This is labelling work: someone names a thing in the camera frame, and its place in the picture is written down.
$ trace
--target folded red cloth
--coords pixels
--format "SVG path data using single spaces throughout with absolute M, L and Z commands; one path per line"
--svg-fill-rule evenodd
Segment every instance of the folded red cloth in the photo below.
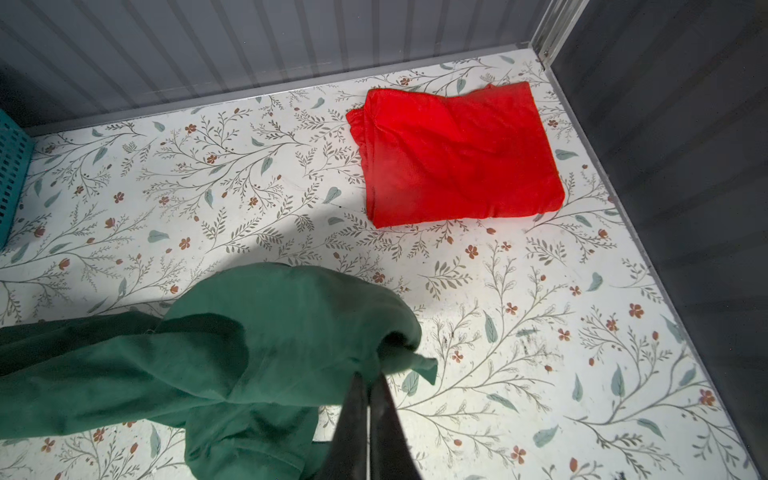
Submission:
M 451 98 L 374 89 L 346 118 L 376 227 L 527 217 L 563 204 L 527 82 Z

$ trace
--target green towel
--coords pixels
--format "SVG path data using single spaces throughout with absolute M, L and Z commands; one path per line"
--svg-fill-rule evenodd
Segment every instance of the green towel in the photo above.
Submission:
M 0 329 L 0 438 L 137 419 L 187 430 L 196 477 L 309 478 L 317 407 L 360 372 L 437 363 L 388 289 L 316 266 L 258 263 L 198 283 L 164 319 L 139 312 Z

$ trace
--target corrugated metal wall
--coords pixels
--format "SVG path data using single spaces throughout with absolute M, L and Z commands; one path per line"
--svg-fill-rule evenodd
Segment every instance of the corrugated metal wall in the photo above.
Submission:
M 768 458 L 765 26 L 755 2 L 591 0 L 553 64 L 758 463 Z
M 31 126 L 530 41 L 548 0 L 6 0 L 0 108 Z

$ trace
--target floor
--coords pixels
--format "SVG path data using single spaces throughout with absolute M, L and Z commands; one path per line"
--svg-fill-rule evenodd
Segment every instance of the floor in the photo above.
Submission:
M 516 81 L 533 87 L 563 208 L 375 230 L 344 114 L 374 87 Z M 757 478 L 530 50 L 37 140 L 0 255 L 5 326 L 159 316 L 229 266 L 318 264 L 418 314 L 438 382 L 392 386 L 424 479 Z M 318 439 L 337 416 L 322 409 Z M 191 478 L 184 432 L 147 421 L 0 445 L 0 478 Z

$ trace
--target basket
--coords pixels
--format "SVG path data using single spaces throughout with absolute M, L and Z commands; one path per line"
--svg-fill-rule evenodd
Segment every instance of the basket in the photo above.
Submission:
M 11 233 L 34 149 L 35 141 L 0 110 L 0 248 L 5 247 Z

